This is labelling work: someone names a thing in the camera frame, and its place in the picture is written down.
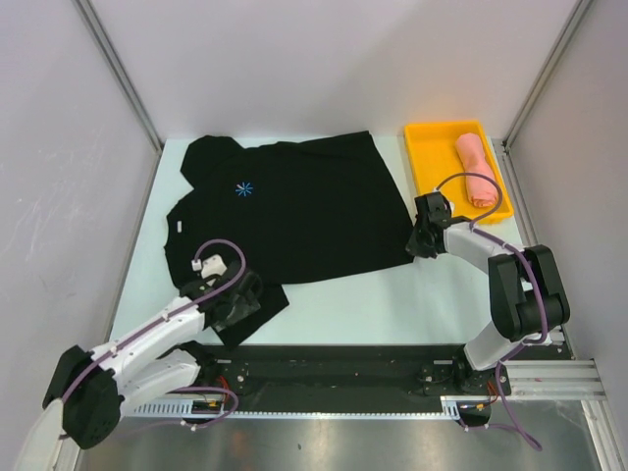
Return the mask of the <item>black t-shirt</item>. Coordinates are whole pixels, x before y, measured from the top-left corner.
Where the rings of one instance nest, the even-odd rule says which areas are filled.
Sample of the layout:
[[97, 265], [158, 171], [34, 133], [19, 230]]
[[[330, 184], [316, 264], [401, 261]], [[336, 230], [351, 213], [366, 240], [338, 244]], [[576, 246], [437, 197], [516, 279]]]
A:
[[226, 136], [191, 143], [190, 191], [167, 215], [170, 276], [184, 288], [195, 256], [246, 266], [263, 290], [257, 312], [218, 331], [235, 348], [288, 306], [284, 288], [411, 262], [413, 225], [367, 131], [243, 147]]

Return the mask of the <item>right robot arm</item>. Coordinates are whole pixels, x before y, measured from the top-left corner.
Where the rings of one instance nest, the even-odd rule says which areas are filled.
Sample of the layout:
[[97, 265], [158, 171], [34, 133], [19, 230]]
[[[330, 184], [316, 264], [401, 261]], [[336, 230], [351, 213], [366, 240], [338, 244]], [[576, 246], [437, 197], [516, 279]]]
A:
[[458, 257], [488, 276], [489, 324], [462, 347], [464, 362], [452, 369], [454, 385], [476, 393], [488, 369], [527, 345], [542, 344], [570, 318], [570, 307], [552, 251], [519, 247], [466, 217], [454, 217], [438, 191], [415, 198], [416, 220], [406, 251], [415, 258]]

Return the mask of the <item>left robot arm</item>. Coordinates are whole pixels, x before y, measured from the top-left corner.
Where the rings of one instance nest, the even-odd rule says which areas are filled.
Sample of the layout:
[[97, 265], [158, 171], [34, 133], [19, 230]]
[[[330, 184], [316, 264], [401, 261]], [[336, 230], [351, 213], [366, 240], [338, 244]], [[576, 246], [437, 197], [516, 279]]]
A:
[[62, 435], [90, 449], [123, 417], [164, 394], [225, 393], [215, 386], [217, 357], [194, 338], [250, 317], [261, 293], [260, 277], [232, 263], [187, 284], [160, 313], [120, 339], [66, 350], [43, 400], [62, 401]]

